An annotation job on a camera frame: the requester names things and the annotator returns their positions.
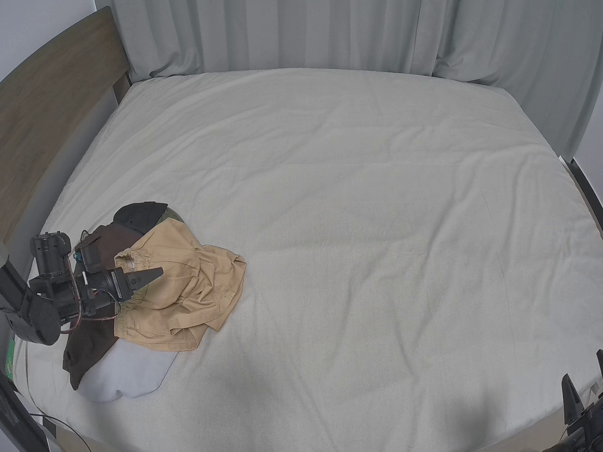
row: white wall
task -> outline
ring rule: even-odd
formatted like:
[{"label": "white wall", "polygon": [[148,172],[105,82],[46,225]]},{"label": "white wall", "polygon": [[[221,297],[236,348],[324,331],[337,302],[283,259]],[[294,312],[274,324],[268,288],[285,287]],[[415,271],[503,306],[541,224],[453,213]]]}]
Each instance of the white wall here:
[{"label": "white wall", "polygon": [[603,92],[595,104],[574,160],[603,204]]},{"label": "white wall", "polygon": [[94,0],[0,0],[0,80],[95,10]]}]

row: pile of clothes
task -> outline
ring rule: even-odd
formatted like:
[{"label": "pile of clothes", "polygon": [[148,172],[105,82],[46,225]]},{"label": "pile of clothes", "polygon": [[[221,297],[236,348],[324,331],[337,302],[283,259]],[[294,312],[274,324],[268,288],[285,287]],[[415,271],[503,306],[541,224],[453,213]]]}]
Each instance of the pile of clothes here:
[{"label": "pile of clothes", "polygon": [[119,305],[100,308],[69,334],[63,368],[71,386],[95,402],[156,390],[180,351],[219,331],[243,289],[245,261],[201,245],[167,204],[139,202],[113,222],[82,234],[78,251],[96,245],[102,266],[124,272],[162,267],[163,275]]}]

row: curtain fold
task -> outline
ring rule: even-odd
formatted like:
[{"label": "curtain fold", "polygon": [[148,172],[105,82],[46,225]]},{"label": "curtain fold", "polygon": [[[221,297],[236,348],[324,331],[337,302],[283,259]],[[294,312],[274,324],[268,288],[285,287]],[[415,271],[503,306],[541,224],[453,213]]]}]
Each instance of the curtain fold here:
[{"label": "curtain fold", "polygon": [[603,78],[603,0],[96,0],[133,81],[277,67],[418,73],[506,89],[570,160]]}]

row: wrinkled sheet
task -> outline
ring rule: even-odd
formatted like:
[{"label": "wrinkled sheet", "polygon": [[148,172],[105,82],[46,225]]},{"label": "wrinkled sheet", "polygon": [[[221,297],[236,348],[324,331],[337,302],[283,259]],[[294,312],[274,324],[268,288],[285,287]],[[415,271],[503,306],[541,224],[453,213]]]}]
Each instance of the wrinkled sheet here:
[{"label": "wrinkled sheet", "polygon": [[129,451],[455,451],[558,409],[599,375],[603,240],[506,92],[281,69],[135,84],[45,230],[169,203],[242,255],[242,298],[162,385],[88,402],[17,343],[43,411]]}]

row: mattress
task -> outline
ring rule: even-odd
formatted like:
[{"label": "mattress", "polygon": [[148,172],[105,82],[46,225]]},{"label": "mattress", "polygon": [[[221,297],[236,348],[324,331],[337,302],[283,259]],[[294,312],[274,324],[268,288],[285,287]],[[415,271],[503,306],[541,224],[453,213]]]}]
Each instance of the mattress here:
[{"label": "mattress", "polygon": [[18,341],[45,413],[130,451],[454,451],[584,390],[603,346],[603,241],[561,162],[502,90],[281,69],[132,86],[44,230],[169,203],[247,261],[218,333],[161,387],[91,403],[66,338]]}]

